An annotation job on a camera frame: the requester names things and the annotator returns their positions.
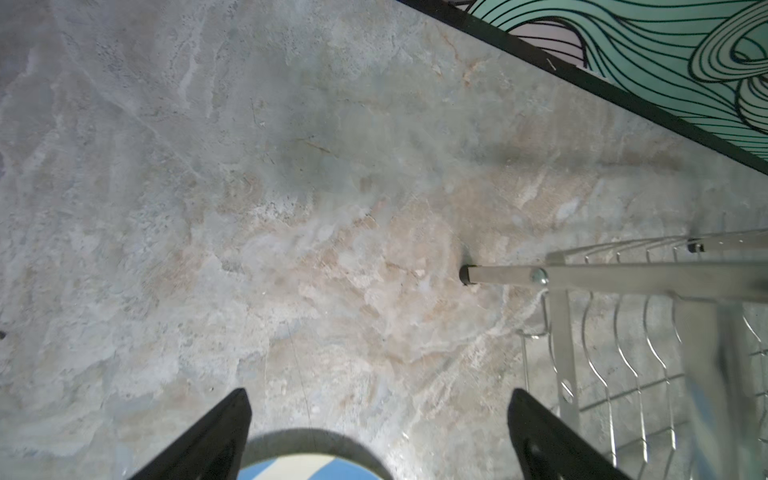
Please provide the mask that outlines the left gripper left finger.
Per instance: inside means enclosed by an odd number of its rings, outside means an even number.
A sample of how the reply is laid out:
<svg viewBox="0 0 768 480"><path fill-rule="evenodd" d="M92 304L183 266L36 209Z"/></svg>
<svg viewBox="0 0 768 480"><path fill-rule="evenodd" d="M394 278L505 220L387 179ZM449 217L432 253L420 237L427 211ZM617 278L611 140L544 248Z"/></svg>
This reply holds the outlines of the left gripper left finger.
<svg viewBox="0 0 768 480"><path fill-rule="evenodd" d="M251 418L247 392L237 388L133 477L235 479Z"/></svg>

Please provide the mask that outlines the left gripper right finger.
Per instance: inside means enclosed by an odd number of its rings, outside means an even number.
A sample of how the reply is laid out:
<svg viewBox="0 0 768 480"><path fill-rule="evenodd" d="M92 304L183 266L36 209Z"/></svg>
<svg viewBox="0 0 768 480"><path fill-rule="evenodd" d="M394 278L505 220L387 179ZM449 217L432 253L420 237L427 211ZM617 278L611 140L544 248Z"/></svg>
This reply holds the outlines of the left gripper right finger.
<svg viewBox="0 0 768 480"><path fill-rule="evenodd" d="M525 480L627 477L522 388L512 392L507 425Z"/></svg>

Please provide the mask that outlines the blue striped plate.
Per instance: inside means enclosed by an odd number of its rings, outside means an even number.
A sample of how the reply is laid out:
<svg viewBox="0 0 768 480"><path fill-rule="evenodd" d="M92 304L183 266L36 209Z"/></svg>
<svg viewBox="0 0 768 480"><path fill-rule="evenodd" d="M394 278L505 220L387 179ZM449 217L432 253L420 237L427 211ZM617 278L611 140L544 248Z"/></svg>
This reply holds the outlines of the blue striped plate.
<svg viewBox="0 0 768 480"><path fill-rule="evenodd" d="M368 468L325 454L280 456L243 467L237 480L380 480Z"/></svg>

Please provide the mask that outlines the steel two-tier dish rack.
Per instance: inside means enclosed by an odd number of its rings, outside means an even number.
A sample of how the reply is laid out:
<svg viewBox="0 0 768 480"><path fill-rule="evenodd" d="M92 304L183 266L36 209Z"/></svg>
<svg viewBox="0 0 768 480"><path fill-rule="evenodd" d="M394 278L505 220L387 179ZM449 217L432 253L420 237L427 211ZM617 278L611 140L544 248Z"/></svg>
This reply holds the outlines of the steel two-tier dish rack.
<svg viewBox="0 0 768 480"><path fill-rule="evenodd" d="M465 265L531 291L520 387L625 479L767 475L767 233L623 240Z"/></svg>

